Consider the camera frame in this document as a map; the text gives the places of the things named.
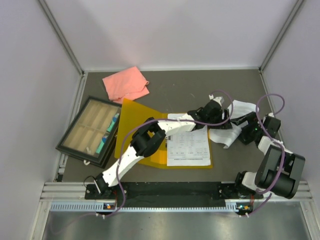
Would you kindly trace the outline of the printed paper sheet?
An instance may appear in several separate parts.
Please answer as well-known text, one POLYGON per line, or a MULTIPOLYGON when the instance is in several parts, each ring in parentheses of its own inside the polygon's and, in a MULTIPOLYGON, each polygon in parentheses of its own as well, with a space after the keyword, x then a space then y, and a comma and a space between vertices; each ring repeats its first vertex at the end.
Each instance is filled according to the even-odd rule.
POLYGON ((166 138, 167 166, 173 167, 209 167, 211 152, 208 138, 208 129, 201 125, 201 129, 194 130, 194 122, 182 122, 190 129, 179 130, 166 138))
MULTIPOLYGON (((233 101, 233 113, 231 114, 231 120, 239 117, 244 117, 246 114, 251 112, 256 113, 256 105, 254 103, 243 102, 234 100, 233 101)), ((214 143, 224 144, 224 149, 228 149, 232 143, 238 138, 242 132, 242 128, 247 126, 249 123, 245 120, 243 123, 236 125, 232 123, 231 129, 210 129, 209 138, 214 143)))

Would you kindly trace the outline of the yellow plastic folder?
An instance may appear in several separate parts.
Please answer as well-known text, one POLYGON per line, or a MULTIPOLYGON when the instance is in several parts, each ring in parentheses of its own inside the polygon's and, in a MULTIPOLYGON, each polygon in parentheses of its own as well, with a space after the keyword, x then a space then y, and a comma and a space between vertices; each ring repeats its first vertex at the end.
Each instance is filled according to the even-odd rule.
MULTIPOLYGON (((153 117, 155 119, 162 118, 177 118, 182 116, 182 113, 163 113, 155 109, 137 103, 133 100, 124 99, 121 113, 119 118, 119 126, 117 132, 116 145, 114 150, 114 157, 119 158, 121 154, 122 143, 124 143, 124 149, 127 149, 130 145, 132 135, 130 134, 127 139, 125 136, 137 126, 143 124, 148 118, 153 117)), ((140 160, 138 163, 158 169, 211 169, 213 168, 213 162, 211 157, 211 165, 209 167, 169 167, 167 166, 167 150, 165 148, 165 142, 163 141, 159 149, 150 157, 140 160)))

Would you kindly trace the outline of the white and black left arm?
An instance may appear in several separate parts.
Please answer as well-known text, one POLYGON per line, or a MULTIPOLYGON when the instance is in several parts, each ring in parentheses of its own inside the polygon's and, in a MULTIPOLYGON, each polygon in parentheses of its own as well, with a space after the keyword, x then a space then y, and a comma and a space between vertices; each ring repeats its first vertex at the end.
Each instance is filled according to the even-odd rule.
POLYGON ((109 198, 114 186, 121 183, 120 179, 140 160, 152 156, 161 146, 165 138, 209 128, 228 128, 231 110, 222 107, 222 97, 211 99, 204 107, 190 110, 176 118, 148 118, 143 124, 135 127, 127 134, 132 135, 127 148, 121 144, 118 160, 107 170, 94 178, 96 192, 102 198, 109 198))

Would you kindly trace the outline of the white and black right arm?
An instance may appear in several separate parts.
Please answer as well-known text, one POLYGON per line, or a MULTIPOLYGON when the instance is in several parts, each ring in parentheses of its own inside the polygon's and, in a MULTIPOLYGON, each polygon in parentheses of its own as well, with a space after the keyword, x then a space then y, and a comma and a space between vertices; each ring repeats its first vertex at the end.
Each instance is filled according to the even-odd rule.
POLYGON ((255 112, 231 120, 241 127, 238 139, 244 144, 255 143, 263 153, 263 160, 256 172, 239 172, 233 185, 233 192, 245 198, 263 191, 291 199, 298 190, 306 159, 288 150, 283 142, 276 139, 281 121, 272 113, 258 120, 255 112))

